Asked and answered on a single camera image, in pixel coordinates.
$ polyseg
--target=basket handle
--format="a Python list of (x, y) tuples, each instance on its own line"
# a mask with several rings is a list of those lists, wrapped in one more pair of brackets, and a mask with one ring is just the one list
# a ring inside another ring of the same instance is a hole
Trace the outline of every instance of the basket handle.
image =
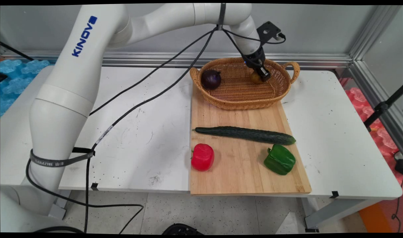
[(291, 62), (284, 63), (283, 65), (281, 65), (281, 67), (283, 67), (285, 69), (289, 65), (292, 65), (292, 67), (294, 68), (294, 74), (292, 75), (292, 79), (290, 81), (290, 83), (294, 83), (295, 80), (298, 78), (298, 75), (300, 74), (300, 65), (298, 65), (297, 62), (291, 61)]
[(198, 85), (199, 83), (197, 82), (197, 79), (199, 78), (199, 70), (196, 68), (191, 68), (190, 69), (190, 77), (193, 80), (193, 82)]

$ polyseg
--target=wooden cutting board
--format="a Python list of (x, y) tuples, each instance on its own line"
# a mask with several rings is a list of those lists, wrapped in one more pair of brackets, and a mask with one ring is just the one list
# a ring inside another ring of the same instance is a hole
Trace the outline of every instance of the wooden cutting board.
[[(235, 126), (278, 131), (292, 135), (280, 102), (267, 108), (223, 110), (203, 99), (193, 86), (191, 128)], [(306, 194), (311, 192), (297, 143), (286, 146), (296, 158), (287, 175), (278, 175), (263, 161), (273, 144), (250, 140), (216, 137), (191, 131), (191, 148), (199, 143), (210, 145), (215, 152), (213, 166), (204, 172), (191, 168), (190, 190), (193, 195), (267, 195)]]

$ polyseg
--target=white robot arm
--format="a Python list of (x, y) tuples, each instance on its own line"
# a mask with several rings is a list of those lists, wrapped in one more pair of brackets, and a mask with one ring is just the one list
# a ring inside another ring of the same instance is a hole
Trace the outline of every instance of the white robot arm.
[[(82, 6), (65, 47), (31, 107), (34, 154), (51, 160), (70, 157), (97, 97), (106, 47), (122, 47), (182, 27), (218, 24), (220, 9), (220, 3), (167, 3), (150, 14), (130, 18), (123, 4)], [(229, 25), (233, 33), (259, 39), (250, 13), (249, 3), (227, 3), (223, 24)], [(258, 41), (234, 38), (244, 55), (255, 54), (261, 48)], [(53, 192), (58, 191), (63, 171), (64, 167), (35, 163), (29, 169), (33, 181)], [(27, 189), (16, 191), (22, 208), (47, 216), (55, 197), (32, 187), (27, 179), (23, 185)], [(20, 219), (12, 224), (2, 212), (1, 207), (1, 230), (17, 227), (17, 231), (30, 232), (41, 228), (27, 226)]]

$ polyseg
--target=kinova logo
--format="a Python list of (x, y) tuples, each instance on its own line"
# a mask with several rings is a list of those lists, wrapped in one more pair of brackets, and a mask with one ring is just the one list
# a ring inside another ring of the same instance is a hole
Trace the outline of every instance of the kinova logo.
[(86, 42), (86, 39), (87, 39), (87, 38), (89, 37), (89, 35), (90, 35), (89, 30), (93, 29), (93, 27), (91, 26), (91, 24), (94, 25), (94, 24), (96, 23), (96, 20), (97, 20), (97, 17), (94, 17), (94, 16), (91, 16), (91, 17), (90, 17), (89, 22), (87, 23), (87, 27), (84, 28), (84, 31), (83, 31), (83, 33), (81, 34), (80, 42), (77, 43), (77, 46), (76, 46), (75, 49), (74, 49), (74, 52), (73, 52), (73, 54), (72, 54), (73, 56), (78, 57), (79, 54), (81, 53), (81, 50), (83, 50), (83, 48), (84, 48), (84, 45), (83, 45), (83, 44)]

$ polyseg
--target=cucumber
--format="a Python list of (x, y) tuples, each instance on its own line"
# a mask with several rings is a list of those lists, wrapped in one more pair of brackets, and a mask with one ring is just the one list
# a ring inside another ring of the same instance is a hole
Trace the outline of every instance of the cucumber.
[(291, 145), (295, 143), (294, 137), (285, 133), (274, 131), (263, 131), (238, 127), (196, 128), (195, 131), (197, 133), (212, 136), (234, 137), (265, 143), (276, 143), (282, 145)]

